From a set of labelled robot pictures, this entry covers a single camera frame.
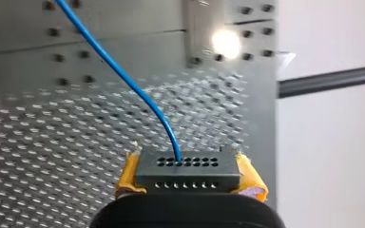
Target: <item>metal plate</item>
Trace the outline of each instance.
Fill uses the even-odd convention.
[[[184,67],[178,31],[104,43],[166,113],[183,150],[241,146],[274,206],[275,58],[262,51],[274,50],[275,39],[262,34],[265,27],[274,23],[231,27],[254,31],[241,38],[252,61],[209,55],[196,69]],[[171,147],[156,117],[95,54],[78,56],[84,49],[81,42],[0,54],[0,227],[87,227],[113,200],[134,142]],[[66,61],[53,61],[55,53]]]
[[[236,154],[223,152],[182,152],[182,161],[154,148],[144,148],[139,158],[135,183],[148,193],[212,193],[238,189],[240,171]]]
[[[60,9],[43,9],[45,0],[0,0],[0,51],[83,41]],[[75,12],[97,38],[114,38],[183,29],[181,1],[81,0]],[[59,35],[48,35],[48,29]]]

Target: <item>bright light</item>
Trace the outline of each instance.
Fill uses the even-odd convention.
[[[240,53],[239,36],[229,30],[219,30],[212,36],[212,45],[215,53],[228,59],[236,58]]]

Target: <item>white wall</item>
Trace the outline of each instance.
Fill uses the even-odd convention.
[[[281,0],[280,79],[365,67],[365,0]],[[365,228],[365,85],[279,101],[278,208],[290,228]]]
[[[365,227],[365,85],[279,101],[278,164],[287,227]]]
[[[365,0],[280,0],[278,22],[297,55],[280,79],[365,67]]]

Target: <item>blue cable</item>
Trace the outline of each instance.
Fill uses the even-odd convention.
[[[159,120],[162,122],[165,131],[170,138],[171,143],[173,144],[174,156],[176,157],[176,161],[180,161],[182,159],[182,153],[180,151],[179,143],[177,142],[177,138],[174,135],[173,129],[170,126],[170,123],[165,119],[164,114],[158,108],[158,106],[150,99],[147,94],[141,90],[141,88],[128,76],[128,74],[111,58],[111,56],[103,49],[103,47],[97,42],[97,40],[93,37],[93,35],[87,30],[87,28],[83,25],[82,21],[79,17],[73,12],[70,6],[67,4],[66,0],[55,0],[56,3],[61,7],[64,13],[67,15],[67,18],[73,23],[73,25],[80,30],[82,35],[85,37],[87,42],[96,50],[96,52],[106,61],[106,63],[126,82],[129,87],[132,88],[145,103],[153,110]]]

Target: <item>hole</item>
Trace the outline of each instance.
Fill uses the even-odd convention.
[[[81,0],[72,0],[70,3],[74,8],[80,8],[82,6]]]
[[[265,56],[265,57],[273,57],[274,56],[274,51],[272,51],[272,50],[264,50],[262,52],[262,55]]]
[[[191,64],[200,65],[202,63],[202,59],[198,57],[191,58]]]
[[[245,61],[250,61],[254,58],[254,56],[250,53],[244,53],[242,54],[242,59]]]
[[[275,9],[275,7],[274,6],[272,6],[272,5],[263,5],[262,6],[262,11],[265,11],[265,12],[271,12],[271,11],[273,11]]]
[[[65,61],[65,56],[62,54],[54,54],[54,60],[58,63],[63,63]]]
[[[57,80],[59,86],[69,86],[69,80],[66,78],[60,78]]]
[[[274,34],[274,30],[272,28],[264,28],[262,30],[262,34],[264,34],[264,35],[272,35],[272,34]]]
[[[47,35],[53,36],[53,37],[58,37],[58,36],[60,36],[60,31],[57,28],[49,28],[47,30]]]
[[[250,31],[250,30],[244,30],[244,31],[242,32],[242,36],[243,36],[243,37],[245,37],[245,38],[250,38],[250,37],[252,37],[252,36],[253,36],[253,32],[252,32],[252,31]]]
[[[220,54],[217,54],[217,55],[215,55],[215,60],[218,62],[221,62],[221,61],[223,61],[223,56]]]
[[[43,10],[55,10],[55,4],[50,1],[43,2]]]
[[[90,52],[88,52],[87,50],[81,50],[79,52],[79,57],[81,57],[82,59],[87,59],[88,57],[90,57]]]
[[[245,15],[250,14],[252,11],[253,11],[253,9],[251,9],[249,7],[243,7],[243,8],[241,8],[241,13],[242,14],[245,14]]]
[[[85,82],[85,83],[94,83],[94,82],[96,82],[96,80],[93,78],[93,76],[91,76],[91,75],[86,75],[85,77],[84,77],[84,79],[83,79],[83,81]]]

